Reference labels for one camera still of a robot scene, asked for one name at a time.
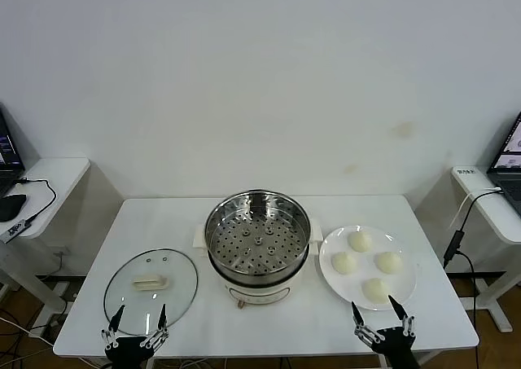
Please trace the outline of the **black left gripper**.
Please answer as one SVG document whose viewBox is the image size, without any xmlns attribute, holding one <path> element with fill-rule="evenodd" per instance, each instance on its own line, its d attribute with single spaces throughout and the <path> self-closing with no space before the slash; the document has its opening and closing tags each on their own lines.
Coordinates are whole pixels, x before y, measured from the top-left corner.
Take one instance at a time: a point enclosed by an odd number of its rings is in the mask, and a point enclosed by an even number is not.
<svg viewBox="0 0 521 369">
<path fill-rule="evenodd" d="M 108 328 L 101 330 L 105 342 L 104 353 L 108 359 L 105 368 L 140 368 L 141 364 L 152 358 L 169 337 L 165 305 L 162 306 L 157 328 L 148 337 L 121 336 L 116 338 L 125 306 L 121 305 L 111 317 Z"/>
</svg>

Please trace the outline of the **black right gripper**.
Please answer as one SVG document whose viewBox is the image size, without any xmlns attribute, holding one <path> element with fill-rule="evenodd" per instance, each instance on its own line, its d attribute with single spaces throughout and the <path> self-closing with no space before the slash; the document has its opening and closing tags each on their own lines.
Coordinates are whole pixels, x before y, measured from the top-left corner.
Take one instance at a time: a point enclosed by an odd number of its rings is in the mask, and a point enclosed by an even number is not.
<svg viewBox="0 0 521 369">
<path fill-rule="evenodd" d="M 415 317 L 409 316 L 402 304 L 393 296 L 389 295 L 388 299 L 401 325 L 376 331 L 366 324 L 357 305 L 352 302 L 354 335 L 375 353 L 382 354 L 392 368 L 419 369 L 419 364 L 411 351 L 416 338 Z"/>
</svg>

